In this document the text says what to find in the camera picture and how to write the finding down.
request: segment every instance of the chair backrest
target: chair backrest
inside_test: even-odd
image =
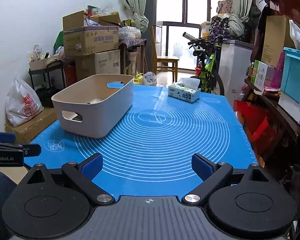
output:
[[[152,42],[152,57],[154,59],[154,62],[157,62],[157,51],[155,50],[155,36],[154,36],[153,26],[151,26],[150,31],[151,31],[151,42]]]

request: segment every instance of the bicycle tire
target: bicycle tire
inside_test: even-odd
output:
[[[223,85],[223,82],[222,82],[222,79],[221,79],[219,73],[215,69],[213,69],[212,72],[211,72],[211,74],[215,77],[215,79],[216,79],[216,81],[217,81],[217,83],[219,85],[220,95],[224,96],[225,95],[225,87]]]

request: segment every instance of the concentric circle pattern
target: concentric circle pattern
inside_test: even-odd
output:
[[[106,137],[74,135],[85,158],[95,152],[103,155],[103,171],[136,181],[175,181],[195,175],[194,153],[216,163],[227,151],[228,124],[204,100],[191,104],[158,90],[134,91],[133,100]]]

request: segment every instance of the black circular disc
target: black circular disc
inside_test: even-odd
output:
[[[88,217],[85,196],[69,188],[27,185],[2,208],[4,222],[16,235],[29,239],[55,238],[77,229]]]
[[[296,212],[282,190],[254,191],[239,184],[221,188],[208,201],[208,216],[222,230],[248,239],[269,239],[286,232]]]

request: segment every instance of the wooden chair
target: wooden chair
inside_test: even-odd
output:
[[[154,36],[154,30],[153,30],[153,26],[150,28],[151,30],[151,40],[152,40],[152,57],[153,57],[153,73],[157,74],[157,66],[158,63],[172,63],[172,67],[167,67],[167,66],[163,66],[163,67],[167,67],[168,69],[162,69],[160,71],[172,71],[172,82],[174,82],[175,80],[178,81],[178,61],[179,58],[172,56],[172,57],[168,57],[168,56],[157,56],[157,52],[155,50],[155,36]]]

